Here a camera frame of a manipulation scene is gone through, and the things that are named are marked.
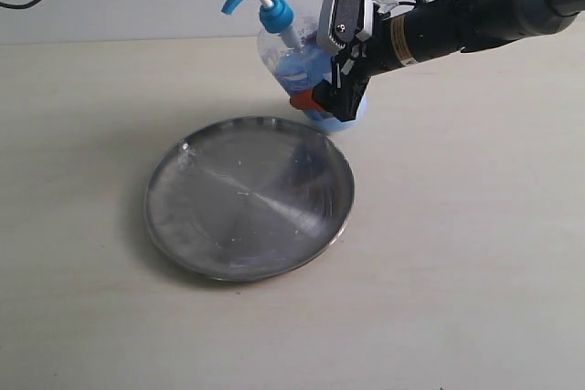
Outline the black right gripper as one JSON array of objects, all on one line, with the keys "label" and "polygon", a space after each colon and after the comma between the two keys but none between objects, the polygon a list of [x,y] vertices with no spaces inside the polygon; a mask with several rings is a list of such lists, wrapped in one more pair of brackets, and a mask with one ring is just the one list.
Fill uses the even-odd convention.
[{"label": "black right gripper", "polygon": [[323,79],[312,89],[290,96],[292,107],[300,111],[326,111],[339,121],[356,119],[370,79],[398,68],[391,43],[390,15],[374,17],[373,35],[366,41],[355,38],[331,62],[331,80]]}]

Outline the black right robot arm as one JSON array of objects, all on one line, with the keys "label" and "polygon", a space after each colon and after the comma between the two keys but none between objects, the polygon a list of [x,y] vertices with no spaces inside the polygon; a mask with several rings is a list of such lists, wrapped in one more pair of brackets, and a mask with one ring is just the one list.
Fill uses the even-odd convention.
[{"label": "black right robot arm", "polygon": [[474,53],[528,37],[557,34],[584,10],[584,0],[324,0],[317,46],[329,74],[295,92],[292,106],[322,111],[341,122],[356,119],[370,79],[451,53]]}]

